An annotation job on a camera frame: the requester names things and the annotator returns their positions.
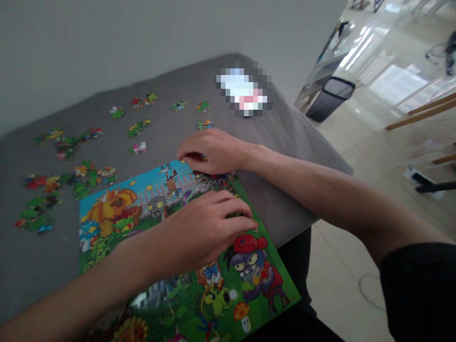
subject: cable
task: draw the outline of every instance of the cable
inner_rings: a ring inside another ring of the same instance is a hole
[[[435,52],[435,48],[437,47],[442,47],[442,53],[438,54]],[[431,57],[436,57],[436,58],[445,58],[447,56],[447,53],[445,52],[445,48],[447,47],[447,42],[443,41],[438,44],[435,44],[433,47],[431,47],[425,54],[425,58],[429,60],[430,62],[434,63],[435,65],[438,65],[438,62],[434,61],[431,59]]]
[[[386,312],[386,309],[385,309],[383,306],[380,306],[380,305],[378,305],[378,304],[375,304],[375,303],[369,298],[369,296],[367,295],[367,293],[365,293],[365,290],[364,290],[363,287],[362,287],[362,281],[363,281],[364,279],[366,279],[367,277],[372,277],[372,278],[375,278],[375,279],[380,280],[380,278],[377,277],[376,275],[363,275],[363,276],[361,277],[360,281],[358,282],[358,287],[359,287],[359,289],[360,289],[360,292],[361,292],[362,296],[364,297],[364,299],[365,299],[370,305],[372,305],[373,307],[379,309],[380,311]]]

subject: black trash bin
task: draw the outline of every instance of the black trash bin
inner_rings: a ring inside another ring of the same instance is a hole
[[[305,114],[316,122],[323,122],[355,91],[355,84],[339,77],[330,77],[321,93]]]

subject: black pants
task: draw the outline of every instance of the black pants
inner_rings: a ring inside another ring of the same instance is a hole
[[[306,279],[311,237],[312,227],[309,227],[277,250],[301,295],[301,301],[244,341],[342,341],[317,318],[317,313],[310,306],[312,300],[307,291]]]

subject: wooden chair leg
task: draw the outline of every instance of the wooden chair leg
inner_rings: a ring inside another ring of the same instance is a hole
[[[442,158],[439,158],[439,159],[435,159],[435,160],[433,160],[432,162],[433,162],[434,164],[442,164],[442,163],[450,162],[450,161],[453,161],[453,160],[456,160],[456,153],[455,153],[455,154],[451,154],[451,155],[446,156],[446,157],[442,157]]]
[[[416,114],[416,113],[419,113],[419,112],[423,112],[423,111],[425,111],[427,109],[430,109],[430,108],[433,108],[433,107],[437,107],[438,105],[443,105],[444,103],[446,103],[448,101],[452,101],[454,99],[456,99],[456,93],[453,93],[451,95],[442,97],[440,100],[437,100],[437,101],[422,105],[421,107],[415,108],[414,110],[411,110],[410,112],[408,112],[408,114],[409,115],[413,115],[413,114]]]
[[[412,124],[416,121],[421,121],[421,120],[424,120],[424,119],[427,119],[431,116],[434,116],[434,115],[437,115],[437,114],[440,114],[441,112],[444,112],[450,108],[453,108],[456,106],[456,100],[453,100],[451,102],[447,102],[443,105],[441,105],[440,107],[437,107],[437,108],[434,108],[434,109],[431,109],[425,113],[422,113],[422,114],[418,114],[416,116],[413,116],[411,118],[408,118],[408,119],[405,119],[405,120],[402,120],[402,121],[399,121],[397,123],[393,123],[389,126],[386,126],[386,129],[388,131],[391,131],[395,128],[398,128],[398,127],[402,127],[402,126],[405,126],[405,125],[408,125],[408,124]]]

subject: hand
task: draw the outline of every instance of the hand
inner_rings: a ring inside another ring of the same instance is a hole
[[[243,216],[225,218],[241,212]],[[208,192],[149,230],[124,240],[116,249],[136,253],[131,273],[145,274],[144,287],[210,264],[234,239],[258,223],[248,204],[227,190]]]
[[[253,146],[217,128],[211,128],[187,138],[177,151],[177,160],[184,160],[192,170],[208,174],[228,173],[243,168]],[[203,153],[208,160],[196,159],[195,153]]]

